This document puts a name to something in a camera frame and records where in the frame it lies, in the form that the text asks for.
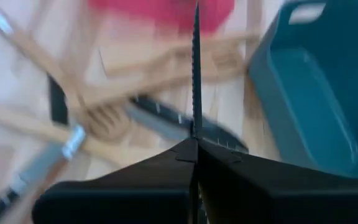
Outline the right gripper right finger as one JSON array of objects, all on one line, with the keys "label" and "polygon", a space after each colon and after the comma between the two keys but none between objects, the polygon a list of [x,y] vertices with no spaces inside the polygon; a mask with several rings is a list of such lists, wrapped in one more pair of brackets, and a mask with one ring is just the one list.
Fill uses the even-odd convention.
[{"label": "right gripper right finger", "polygon": [[232,152],[201,140],[211,224],[358,224],[358,179]]}]

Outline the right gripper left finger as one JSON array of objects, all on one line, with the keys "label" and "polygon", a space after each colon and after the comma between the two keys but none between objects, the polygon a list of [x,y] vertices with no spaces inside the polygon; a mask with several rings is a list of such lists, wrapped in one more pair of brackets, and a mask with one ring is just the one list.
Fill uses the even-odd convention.
[{"label": "right gripper left finger", "polygon": [[34,224],[197,224],[197,142],[93,180],[59,182],[36,200]]}]

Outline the black paring knife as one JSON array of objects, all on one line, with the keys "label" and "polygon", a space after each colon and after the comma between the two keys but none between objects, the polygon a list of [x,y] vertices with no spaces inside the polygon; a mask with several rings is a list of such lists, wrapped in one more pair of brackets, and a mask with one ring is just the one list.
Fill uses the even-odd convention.
[{"label": "black paring knife", "polygon": [[182,141],[190,137],[188,131],[178,128],[177,126],[170,124],[168,121],[164,121],[162,118],[157,118],[149,112],[145,112],[132,104],[126,104],[124,106],[124,111],[130,118],[146,128],[153,130],[162,138],[170,141]]}]

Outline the small black-handled knife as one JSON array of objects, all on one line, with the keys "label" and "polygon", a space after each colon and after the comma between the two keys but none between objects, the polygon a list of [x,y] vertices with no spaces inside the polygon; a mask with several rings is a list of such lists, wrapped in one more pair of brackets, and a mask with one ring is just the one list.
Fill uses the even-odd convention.
[{"label": "small black-handled knife", "polygon": [[[145,95],[132,97],[129,100],[129,104],[132,104],[145,112],[149,112],[157,118],[162,118],[164,121],[168,121],[170,124],[173,124],[178,128],[188,131],[191,136],[193,127],[193,118],[191,116],[188,116],[162,102],[155,101],[151,97]],[[221,145],[229,150],[244,154],[249,152],[246,144],[232,131],[220,126],[218,123],[211,121],[206,117],[203,117],[203,127],[201,133],[204,139]]]}]

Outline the steel knife black handle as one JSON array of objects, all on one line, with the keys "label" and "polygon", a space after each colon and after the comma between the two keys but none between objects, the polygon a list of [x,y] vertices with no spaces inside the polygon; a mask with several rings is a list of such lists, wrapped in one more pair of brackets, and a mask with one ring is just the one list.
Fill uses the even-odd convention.
[{"label": "steel knife black handle", "polygon": [[85,139],[86,131],[78,124],[62,143],[48,144],[45,150],[14,176],[8,188],[0,193],[0,218],[26,193],[39,186],[53,166],[62,160],[71,160]]}]

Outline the serrated black-handled knife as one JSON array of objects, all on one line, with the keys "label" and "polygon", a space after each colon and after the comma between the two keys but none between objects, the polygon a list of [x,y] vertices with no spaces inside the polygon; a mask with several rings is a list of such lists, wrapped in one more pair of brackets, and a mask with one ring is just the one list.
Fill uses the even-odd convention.
[{"label": "serrated black-handled knife", "polygon": [[193,137],[199,139],[202,131],[201,100],[201,50],[200,50],[200,17],[199,2],[196,1],[192,38],[192,105],[193,105]]}]

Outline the slotted wooden turner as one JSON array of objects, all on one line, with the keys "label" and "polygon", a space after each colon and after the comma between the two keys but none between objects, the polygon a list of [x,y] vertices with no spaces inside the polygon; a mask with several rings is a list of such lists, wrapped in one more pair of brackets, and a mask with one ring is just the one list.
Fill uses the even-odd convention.
[{"label": "slotted wooden turner", "polygon": [[[246,42],[259,41],[258,30],[202,36],[201,74],[208,82],[218,82],[235,77],[245,69],[246,59],[239,46]],[[170,64],[169,79],[190,76],[190,39],[160,41],[130,41],[101,47],[99,52],[104,71],[109,77],[134,71],[153,73]]]}]

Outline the slotted wooden spatula with label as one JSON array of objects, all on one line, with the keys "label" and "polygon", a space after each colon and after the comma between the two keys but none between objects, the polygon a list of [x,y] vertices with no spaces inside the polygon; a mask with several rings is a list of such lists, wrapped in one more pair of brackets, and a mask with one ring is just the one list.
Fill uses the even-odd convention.
[{"label": "slotted wooden spatula with label", "polygon": [[115,141],[128,132],[131,120],[125,115],[121,103],[98,103],[85,105],[87,89],[74,76],[69,75],[59,63],[36,41],[27,35],[0,8],[0,34],[27,56],[38,67],[45,70],[63,92],[68,114],[85,126],[85,129],[102,141]]}]

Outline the teal plastic bin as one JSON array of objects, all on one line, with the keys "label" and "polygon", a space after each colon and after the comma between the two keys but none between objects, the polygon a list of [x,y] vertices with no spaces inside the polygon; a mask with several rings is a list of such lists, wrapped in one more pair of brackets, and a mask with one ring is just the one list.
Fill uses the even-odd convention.
[{"label": "teal plastic bin", "polygon": [[358,178],[358,0],[290,0],[249,76],[284,162]]}]

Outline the pink plastic tray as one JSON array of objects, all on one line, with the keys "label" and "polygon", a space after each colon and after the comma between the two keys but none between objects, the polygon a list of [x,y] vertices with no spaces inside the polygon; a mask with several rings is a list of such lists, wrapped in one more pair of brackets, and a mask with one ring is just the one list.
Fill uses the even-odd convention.
[{"label": "pink plastic tray", "polygon": [[192,32],[196,8],[200,31],[216,32],[230,16],[235,0],[87,0],[92,8],[131,19]]}]

